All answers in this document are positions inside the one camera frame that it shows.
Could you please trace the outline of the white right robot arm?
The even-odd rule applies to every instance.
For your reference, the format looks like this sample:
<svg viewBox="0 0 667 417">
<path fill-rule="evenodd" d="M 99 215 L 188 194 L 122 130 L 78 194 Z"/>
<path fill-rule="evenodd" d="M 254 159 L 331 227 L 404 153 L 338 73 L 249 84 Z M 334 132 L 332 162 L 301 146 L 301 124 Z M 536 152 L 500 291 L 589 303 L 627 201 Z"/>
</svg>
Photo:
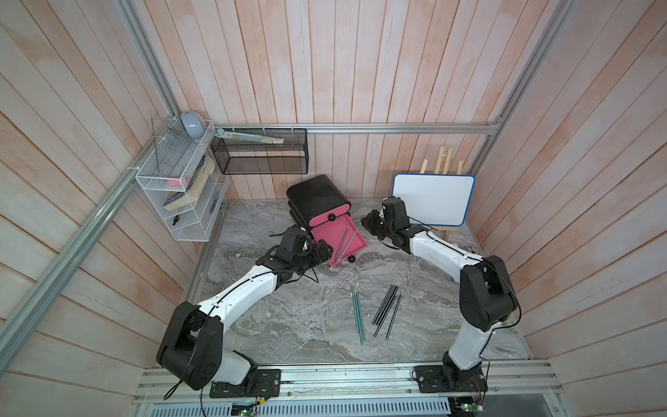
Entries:
<svg viewBox="0 0 667 417">
<path fill-rule="evenodd" d="M 478 369 L 493 332 L 505 328 L 510 315 L 521 310 L 504 261 L 496 255 L 467 252 L 439 238 L 430 226 L 407 215 L 399 197 L 385 199 L 382 211 L 372 210 L 361 225 L 379 241 L 390 239 L 394 248 L 429 262 L 460 285 L 464 321 L 443 365 L 452 375 Z"/>
</svg>

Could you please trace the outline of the black drawer cabinet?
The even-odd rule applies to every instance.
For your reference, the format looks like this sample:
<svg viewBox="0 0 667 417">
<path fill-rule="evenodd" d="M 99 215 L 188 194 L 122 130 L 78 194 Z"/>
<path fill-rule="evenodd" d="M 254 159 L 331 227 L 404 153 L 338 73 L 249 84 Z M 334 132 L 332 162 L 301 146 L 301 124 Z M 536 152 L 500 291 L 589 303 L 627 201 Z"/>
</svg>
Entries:
<svg viewBox="0 0 667 417">
<path fill-rule="evenodd" d="M 344 203 L 350 203 L 326 175 L 318 175 L 289 187 L 287 198 L 291 217 L 297 225 L 309 232 L 313 238 L 313 228 L 308 225 L 308 221 L 312 217 Z"/>
</svg>

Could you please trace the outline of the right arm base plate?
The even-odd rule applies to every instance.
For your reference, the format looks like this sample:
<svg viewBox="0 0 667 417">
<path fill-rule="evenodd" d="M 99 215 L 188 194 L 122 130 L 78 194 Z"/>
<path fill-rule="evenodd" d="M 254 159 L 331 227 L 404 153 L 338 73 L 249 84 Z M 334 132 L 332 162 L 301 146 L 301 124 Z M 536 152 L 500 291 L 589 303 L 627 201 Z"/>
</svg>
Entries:
<svg viewBox="0 0 667 417">
<path fill-rule="evenodd" d="M 422 394 L 484 394 L 488 390 L 486 377 L 480 364 L 469 370 L 460 370 L 450 363 L 438 366 L 417 366 L 413 369 L 413 378 L 418 383 Z"/>
</svg>

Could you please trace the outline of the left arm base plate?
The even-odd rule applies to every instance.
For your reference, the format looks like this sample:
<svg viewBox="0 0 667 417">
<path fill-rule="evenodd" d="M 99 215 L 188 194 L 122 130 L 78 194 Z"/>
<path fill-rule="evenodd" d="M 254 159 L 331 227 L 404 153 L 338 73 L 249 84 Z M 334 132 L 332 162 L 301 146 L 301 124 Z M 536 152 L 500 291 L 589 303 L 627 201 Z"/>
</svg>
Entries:
<svg viewBox="0 0 667 417">
<path fill-rule="evenodd" d="M 227 382 L 214 382 L 209 396 L 212 399 L 237 399 L 262 397 L 270 399 L 280 395 L 281 370 L 252 370 L 240 385 Z"/>
</svg>

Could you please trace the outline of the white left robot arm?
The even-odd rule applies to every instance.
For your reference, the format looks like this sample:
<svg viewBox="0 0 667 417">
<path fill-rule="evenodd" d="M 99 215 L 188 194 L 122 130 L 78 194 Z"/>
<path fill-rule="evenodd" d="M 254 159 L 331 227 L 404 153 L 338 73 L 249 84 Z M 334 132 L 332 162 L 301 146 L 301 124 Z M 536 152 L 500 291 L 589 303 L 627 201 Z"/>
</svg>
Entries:
<svg viewBox="0 0 667 417">
<path fill-rule="evenodd" d="M 293 283 L 333 257 L 333 248 L 298 226 L 285 230 L 281 242 L 260 257 L 246 275 L 222 292 L 193 304 L 182 302 L 170 318 L 156 362 L 194 390 L 212 383 L 237 395 L 259 384 L 257 364 L 224 349 L 231 325 L 262 298 Z"/>
</svg>

